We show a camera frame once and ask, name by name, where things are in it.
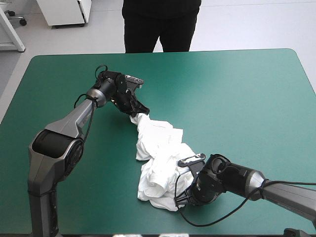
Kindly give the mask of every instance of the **black pants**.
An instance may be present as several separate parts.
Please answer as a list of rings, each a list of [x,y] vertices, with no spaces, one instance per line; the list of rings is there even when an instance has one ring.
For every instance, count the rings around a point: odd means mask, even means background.
[[[189,51],[198,11],[174,19],[155,19],[124,11],[125,52],[152,52],[158,37],[164,52]]]

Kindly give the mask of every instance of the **wire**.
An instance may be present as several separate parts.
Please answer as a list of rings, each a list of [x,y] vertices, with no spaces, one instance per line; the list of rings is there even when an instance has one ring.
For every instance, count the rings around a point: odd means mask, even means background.
[[[76,107],[76,104],[79,101],[79,99],[84,95],[86,95],[86,94],[81,94],[78,97],[78,99],[76,100],[76,102],[74,104],[74,108]],[[88,128],[87,128],[87,131],[85,133],[85,136],[84,136],[82,142],[80,143],[79,147],[76,149],[75,153],[72,155],[72,157],[74,159],[70,159],[70,163],[67,165],[67,171],[65,172],[66,176],[68,176],[71,173],[71,171],[73,170],[75,165],[80,161],[82,154],[83,154],[83,150],[84,150],[84,144],[85,144],[87,137],[89,135],[89,131],[90,131],[92,120],[93,120],[94,110],[97,107],[97,98],[89,98],[89,99],[92,101],[92,110],[91,110],[91,116],[90,116]]]
[[[181,175],[178,176],[177,180],[176,180],[176,183],[175,183],[175,192],[174,192],[174,197],[176,199],[177,197],[177,183],[178,183],[178,180],[180,178]],[[207,226],[212,226],[224,219],[226,219],[227,217],[233,215],[235,212],[237,212],[239,209],[241,209],[242,206],[245,205],[245,203],[251,198],[252,195],[254,195],[257,191],[260,191],[262,190],[263,188],[267,187],[267,186],[270,186],[272,184],[291,184],[291,185],[310,185],[310,186],[316,186],[316,183],[305,183],[305,182],[289,182],[289,181],[281,181],[281,180],[277,180],[277,181],[270,181],[268,183],[263,183],[263,186],[261,187],[258,187],[256,189],[254,189],[253,191],[251,191],[248,196],[245,198],[245,200],[238,206],[236,207],[234,210],[232,210],[230,213],[226,214],[225,216],[217,219],[216,221],[213,221],[211,223],[208,223],[208,224],[203,224],[203,225],[198,225],[198,224],[195,224],[191,221],[189,221],[185,215],[182,213],[178,203],[175,201],[175,204],[176,204],[176,207],[178,208],[178,211],[180,212],[181,216],[183,217],[183,219],[188,222],[190,225],[192,226],[195,226],[195,227],[207,227]]]
[[[94,72],[94,76],[97,79],[97,82],[99,83],[98,86],[101,86],[102,82],[101,82],[101,79],[97,76],[97,72],[102,67],[105,67],[105,70],[104,70],[105,72],[108,70],[108,66],[107,65],[101,64],[95,69],[95,72]]]

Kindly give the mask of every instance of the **crumpled white towel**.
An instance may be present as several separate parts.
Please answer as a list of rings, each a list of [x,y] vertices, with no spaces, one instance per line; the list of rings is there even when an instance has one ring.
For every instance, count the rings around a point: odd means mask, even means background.
[[[138,198],[149,200],[154,207],[176,211],[174,204],[175,181],[177,194],[193,181],[187,167],[178,167],[177,161],[194,156],[191,148],[182,143],[183,130],[173,128],[166,121],[151,120],[146,114],[130,117],[138,125],[137,160],[149,160],[142,166],[138,186]]]

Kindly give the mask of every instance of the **white cabinet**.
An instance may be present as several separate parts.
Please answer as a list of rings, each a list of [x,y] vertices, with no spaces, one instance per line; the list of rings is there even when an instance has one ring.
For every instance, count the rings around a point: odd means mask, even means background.
[[[37,0],[49,26],[89,21],[91,0]]]

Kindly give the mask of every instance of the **green tabletop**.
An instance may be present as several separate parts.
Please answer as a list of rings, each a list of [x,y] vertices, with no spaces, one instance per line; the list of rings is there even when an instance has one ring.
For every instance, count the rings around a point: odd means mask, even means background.
[[[38,131],[71,111],[100,64],[144,79],[137,96],[151,118],[182,128],[183,142],[196,153],[223,154],[274,180],[315,182],[316,97],[290,49],[37,56],[0,125],[0,233],[31,232],[27,147]],[[144,162],[135,160],[136,142],[136,126],[113,104],[96,111],[80,163],[58,185],[61,233],[315,232],[310,221],[265,200],[248,202],[207,228],[138,200]],[[185,214],[208,223],[241,201],[227,193]]]

